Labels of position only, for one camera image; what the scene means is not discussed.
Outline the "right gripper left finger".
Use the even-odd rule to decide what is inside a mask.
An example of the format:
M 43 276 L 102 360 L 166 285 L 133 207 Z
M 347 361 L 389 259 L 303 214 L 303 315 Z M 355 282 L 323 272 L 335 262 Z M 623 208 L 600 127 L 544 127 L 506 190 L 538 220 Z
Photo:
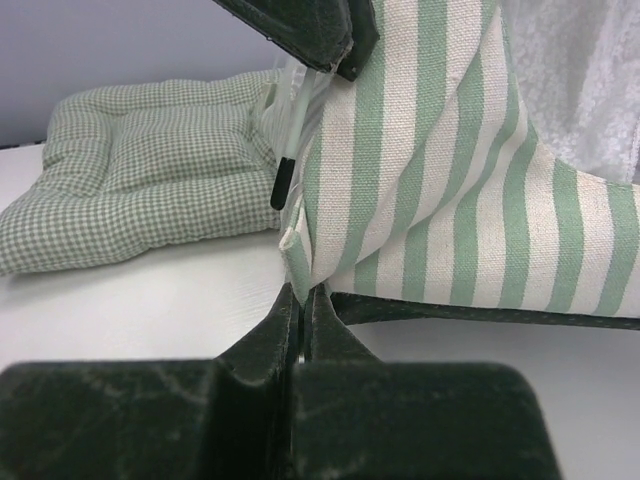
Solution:
M 299 305 L 209 359 L 17 363 L 1 375 L 5 479 L 284 479 Z

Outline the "green striped pet tent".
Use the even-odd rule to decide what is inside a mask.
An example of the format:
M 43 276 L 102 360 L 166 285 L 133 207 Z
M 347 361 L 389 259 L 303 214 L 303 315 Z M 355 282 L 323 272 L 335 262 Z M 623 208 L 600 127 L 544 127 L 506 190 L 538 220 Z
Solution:
M 322 76 L 279 249 L 294 295 L 639 325 L 639 189 L 543 142 L 495 1 L 377 1 L 360 77 Z

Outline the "white tent pole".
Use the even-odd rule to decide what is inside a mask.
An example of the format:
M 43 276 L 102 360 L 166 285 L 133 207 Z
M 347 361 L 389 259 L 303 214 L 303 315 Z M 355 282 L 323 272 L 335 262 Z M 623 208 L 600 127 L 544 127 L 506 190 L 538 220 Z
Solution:
M 270 199 L 270 205 L 276 211 L 281 211 L 287 202 L 295 170 L 298 145 L 304 126 L 306 112 L 313 95 L 315 78 L 316 71 L 306 68 L 300 89 L 293 103 L 287 130 L 286 143 L 284 145 L 283 155 L 279 162 Z

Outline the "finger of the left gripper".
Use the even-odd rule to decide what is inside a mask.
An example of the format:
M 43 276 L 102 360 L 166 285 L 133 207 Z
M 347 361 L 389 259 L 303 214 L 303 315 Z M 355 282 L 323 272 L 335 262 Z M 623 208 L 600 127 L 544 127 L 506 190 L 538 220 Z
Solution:
M 348 6 L 352 25 L 352 45 L 340 62 L 337 74 L 349 82 L 355 82 L 370 59 L 380 35 L 371 0 L 349 0 Z
M 217 0 L 216 3 L 316 71 L 335 70 L 353 44 L 346 1 Z

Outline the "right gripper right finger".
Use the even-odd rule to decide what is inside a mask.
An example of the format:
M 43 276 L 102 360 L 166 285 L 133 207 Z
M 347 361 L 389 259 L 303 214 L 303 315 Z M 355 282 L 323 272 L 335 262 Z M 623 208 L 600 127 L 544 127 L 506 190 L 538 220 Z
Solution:
M 496 363 L 386 363 L 324 287 L 307 302 L 294 370 L 298 479 L 557 479 L 534 390 Z

